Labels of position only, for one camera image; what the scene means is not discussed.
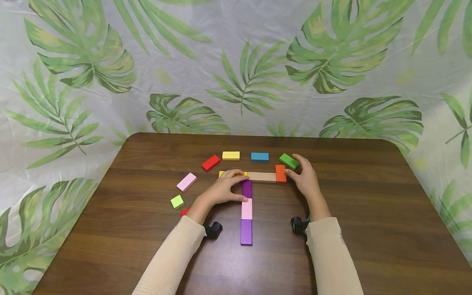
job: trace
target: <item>light pink block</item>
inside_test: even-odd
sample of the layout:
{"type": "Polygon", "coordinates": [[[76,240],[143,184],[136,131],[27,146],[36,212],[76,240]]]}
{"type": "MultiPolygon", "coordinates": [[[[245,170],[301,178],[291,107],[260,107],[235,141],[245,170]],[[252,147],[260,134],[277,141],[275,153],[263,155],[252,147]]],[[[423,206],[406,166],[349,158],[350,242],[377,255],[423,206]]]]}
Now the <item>light pink block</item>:
{"type": "Polygon", "coordinates": [[[247,202],[241,203],[241,219],[253,219],[253,200],[247,199],[247,202]]]}
{"type": "Polygon", "coordinates": [[[177,188],[181,190],[182,192],[185,192],[194,182],[197,180],[197,176],[193,175],[192,173],[187,174],[187,176],[182,179],[178,185],[177,188]]]}

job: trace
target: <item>sleeve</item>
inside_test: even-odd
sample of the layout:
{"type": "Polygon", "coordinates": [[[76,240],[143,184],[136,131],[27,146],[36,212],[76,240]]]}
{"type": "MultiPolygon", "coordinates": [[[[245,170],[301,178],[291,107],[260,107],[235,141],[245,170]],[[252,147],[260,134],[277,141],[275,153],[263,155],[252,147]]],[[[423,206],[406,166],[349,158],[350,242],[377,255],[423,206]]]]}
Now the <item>sleeve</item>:
{"type": "Polygon", "coordinates": [[[310,222],[306,236],[315,268],[318,295],[363,295],[337,219],[329,217],[310,222]]]}
{"type": "Polygon", "coordinates": [[[183,216],[152,258],[132,295],[173,295],[205,229],[183,216]]]}

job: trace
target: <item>light green block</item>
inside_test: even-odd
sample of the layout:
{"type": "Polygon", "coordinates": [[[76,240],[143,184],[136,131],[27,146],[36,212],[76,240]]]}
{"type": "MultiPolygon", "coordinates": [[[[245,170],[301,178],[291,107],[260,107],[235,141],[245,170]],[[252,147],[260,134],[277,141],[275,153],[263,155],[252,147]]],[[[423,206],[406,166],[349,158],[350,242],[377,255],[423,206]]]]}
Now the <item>light green block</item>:
{"type": "Polygon", "coordinates": [[[174,207],[174,209],[178,209],[184,205],[184,200],[182,200],[181,195],[178,195],[177,197],[172,198],[170,202],[172,203],[172,207],[174,207]]]}
{"type": "Polygon", "coordinates": [[[284,163],[285,166],[289,167],[292,170],[295,170],[298,167],[298,165],[300,165],[294,158],[290,157],[289,155],[285,153],[281,155],[278,160],[284,163]]]}

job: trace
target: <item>fabric backdrop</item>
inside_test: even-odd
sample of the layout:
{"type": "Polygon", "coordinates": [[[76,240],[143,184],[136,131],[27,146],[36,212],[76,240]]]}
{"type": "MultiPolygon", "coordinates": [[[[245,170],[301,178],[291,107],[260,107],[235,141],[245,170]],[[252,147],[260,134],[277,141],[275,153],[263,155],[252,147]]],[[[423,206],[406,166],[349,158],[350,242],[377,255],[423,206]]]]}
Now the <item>fabric backdrop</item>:
{"type": "Polygon", "coordinates": [[[136,132],[379,138],[472,261],[472,0],[0,1],[0,294],[136,132]]]}

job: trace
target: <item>wooden block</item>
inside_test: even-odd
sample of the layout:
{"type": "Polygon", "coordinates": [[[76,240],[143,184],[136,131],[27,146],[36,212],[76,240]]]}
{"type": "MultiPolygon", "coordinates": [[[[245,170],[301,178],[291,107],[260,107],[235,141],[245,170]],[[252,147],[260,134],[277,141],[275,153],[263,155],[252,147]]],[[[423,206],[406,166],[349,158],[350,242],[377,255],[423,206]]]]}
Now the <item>wooden block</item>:
{"type": "Polygon", "coordinates": [[[275,178],[277,183],[286,183],[285,165],[275,165],[275,178]]]}
{"type": "Polygon", "coordinates": [[[277,177],[275,173],[248,172],[247,175],[249,176],[249,180],[252,180],[253,182],[277,182],[277,177]]]}
{"type": "Polygon", "coordinates": [[[242,195],[245,196],[248,199],[253,198],[253,182],[251,180],[244,180],[241,182],[241,185],[243,187],[242,195]]]}
{"type": "Polygon", "coordinates": [[[268,152],[252,152],[251,162],[269,162],[268,152]]]}
{"type": "Polygon", "coordinates": [[[239,152],[223,152],[223,161],[239,161],[239,152]]]}
{"type": "Polygon", "coordinates": [[[197,176],[189,173],[177,184],[177,188],[184,193],[195,181],[197,181],[197,176]]]}
{"type": "Polygon", "coordinates": [[[252,199],[247,199],[247,202],[241,202],[241,219],[253,219],[252,199]]]}
{"type": "Polygon", "coordinates": [[[284,163],[285,166],[289,167],[292,170],[295,170],[298,167],[298,165],[300,165],[300,163],[298,163],[294,158],[290,157],[289,155],[285,153],[281,155],[278,160],[284,163]]]}
{"type": "Polygon", "coordinates": [[[170,200],[170,202],[172,203],[172,207],[174,207],[174,209],[178,209],[178,208],[180,208],[184,205],[184,200],[182,200],[181,195],[178,195],[178,196],[172,198],[170,200]]]}
{"type": "Polygon", "coordinates": [[[219,172],[218,178],[221,177],[221,174],[223,174],[223,172],[224,172],[224,171],[220,171],[220,172],[219,172]]]}
{"type": "Polygon", "coordinates": [[[253,245],[253,221],[241,219],[241,245],[253,245]]]}
{"type": "Polygon", "coordinates": [[[211,156],[208,160],[206,160],[202,164],[202,168],[205,169],[205,171],[210,171],[213,167],[216,166],[221,161],[220,158],[217,157],[217,155],[211,156]]]}
{"type": "Polygon", "coordinates": [[[187,215],[187,212],[189,211],[190,208],[184,209],[180,212],[180,216],[187,215]]]}

